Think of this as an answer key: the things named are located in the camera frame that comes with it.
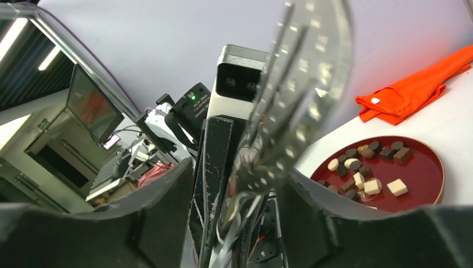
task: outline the orange fabric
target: orange fabric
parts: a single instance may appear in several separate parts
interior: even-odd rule
[[[359,116],[363,122],[374,117],[397,125],[445,92],[443,83],[471,68],[473,46],[464,47],[427,69],[419,71],[373,94],[356,97],[362,106]]]

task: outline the white camera housing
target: white camera housing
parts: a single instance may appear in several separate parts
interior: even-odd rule
[[[268,55],[264,51],[236,45],[223,47],[207,118],[229,116],[248,119],[253,110],[256,84]]]

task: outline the computer monitor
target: computer monitor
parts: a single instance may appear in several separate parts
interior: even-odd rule
[[[100,143],[107,142],[123,121],[120,111],[77,64],[71,78],[66,106]]]

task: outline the red tray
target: red tray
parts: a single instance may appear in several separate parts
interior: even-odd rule
[[[440,203],[445,186],[445,170],[442,161],[429,146],[407,137],[382,136],[355,142],[326,159],[312,174],[311,179],[326,180],[330,185],[337,186],[339,192],[344,194],[340,186],[352,178],[355,172],[350,171],[348,176],[341,178],[334,171],[328,170],[327,165],[330,160],[344,154],[346,150],[370,144],[372,141],[380,142],[383,147],[389,147],[395,141],[402,141],[405,147],[413,151],[413,156],[402,165],[394,160],[382,160],[378,155],[372,159],[360,156],[358,159],[373,171],[373,175],[368,178],[375,177],[382,183],[381,193],[377,195],[369,196],[359,190],[360,203],[388,212],[399,212],[424,204]],[[395,197],[387,187],[388,183],[396,179],[402,179],[408,189],[407,193],[398,197]]]

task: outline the pink object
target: pink object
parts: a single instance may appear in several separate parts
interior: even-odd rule
[[[163,164],[160,163],[153,167],[150,171],[146,172],[139,180],[138,180],[138,188],[141,188],[143,186],[146,186],[153,181],[161,178],[165,173],[167,173],[169,170],[174,168],[174,164]]]

